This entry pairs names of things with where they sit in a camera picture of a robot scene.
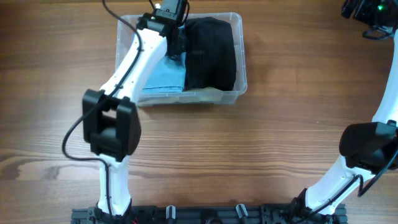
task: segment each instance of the wooden tabletop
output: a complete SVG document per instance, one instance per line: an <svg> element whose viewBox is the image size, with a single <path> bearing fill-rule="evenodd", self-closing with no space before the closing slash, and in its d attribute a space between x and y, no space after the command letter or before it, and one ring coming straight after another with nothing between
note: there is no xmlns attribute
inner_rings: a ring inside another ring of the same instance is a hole
<svg viewBox="0 0 398 224"><path fill-rule="evenodd" d="M371 121L392 62L392 40L364 40L342 3L191 1L192 13L242 16L248 90L232 106L140 110L133 204L289 203L318 181L345 127ZM150 11L147 1L109 6ZM114 71L116 24L98 2L0 5L0 223L69 223L72 208L98 201L98 164L70 161L60 145L83 93ZM92 155L81 127L68 150ZM349 223L396 223L397 183L388 172L350 195Z"/></svg>

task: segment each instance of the light blue folded fabric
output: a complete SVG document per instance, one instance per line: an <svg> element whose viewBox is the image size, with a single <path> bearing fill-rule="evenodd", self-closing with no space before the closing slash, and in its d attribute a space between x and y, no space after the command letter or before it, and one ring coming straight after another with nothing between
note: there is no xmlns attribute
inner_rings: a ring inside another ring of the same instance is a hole
<svg viewBox="0 0 398 224"><path fill-rule="evenodd" d="M165 56L155 66L147 83L142 89L143 93L181 93L185 84L185 55L181 60L174 61Z"/></svg>

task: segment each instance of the storage box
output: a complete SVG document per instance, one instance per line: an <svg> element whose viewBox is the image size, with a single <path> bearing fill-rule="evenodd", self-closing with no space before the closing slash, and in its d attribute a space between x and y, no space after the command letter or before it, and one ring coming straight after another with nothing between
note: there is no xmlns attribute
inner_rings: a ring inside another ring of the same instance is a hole
<svg viewBox="0 0 398 224"><path fill-rule="evenodd" d="M142 15L122 16L131 24L137 24ZM140 106L172 103L214 103L219 105L233 104L239 95L246 92L246 64L244 59L243 25L242 18L234 12L189 14L188 19L214 17L229 22L232 27L235 55L236 55L236 80L232 91L188 91L182 93L145 93L140 96ZM118 42L116 46L116 69L120 66L132 43L132 30L119 21Z"/></svg>

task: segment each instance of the folded clothing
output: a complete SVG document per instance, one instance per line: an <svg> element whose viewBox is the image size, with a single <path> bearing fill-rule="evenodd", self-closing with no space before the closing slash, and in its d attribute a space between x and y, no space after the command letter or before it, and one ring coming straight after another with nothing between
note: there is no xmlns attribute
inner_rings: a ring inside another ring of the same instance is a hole
<svg viewBox="0 0 398 224"><path fill-rule="evenodd" d="M148 81L142 89L143 93L180 93L184 90L185 83L185 56L182 53L180 60L172 60L164 56L160 60Z"/></svg>
<svg viewBox="0 0 398 224"><path fill-rule="evenodd" d="M185 33L185 89L210 86L231 91L236 79L231 24L213 17L189 19L185 23Z"/></svg>

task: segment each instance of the clear plastic container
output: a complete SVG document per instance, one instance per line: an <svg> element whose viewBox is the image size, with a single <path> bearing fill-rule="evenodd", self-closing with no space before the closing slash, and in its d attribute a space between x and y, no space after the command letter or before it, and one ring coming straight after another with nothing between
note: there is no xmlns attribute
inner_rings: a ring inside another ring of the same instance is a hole
<svg viewBox="0 0 398 224"><path fill-rule="evenodd" d="M123 16L131 24L136 24L142 15ZM232 91L190 90L182 93L145 93L140 96L140 106L172 103L214 103L219 105L233 104L239 95L246 92L246 64L244 59L243 24L242 17L234 12L189 14L189 19L214 17L229 22L232 27L234 48L236 55L236 80ZM132 30L119 21L118 42L116 46L116 69L120 66L132 43Z"/></svg>

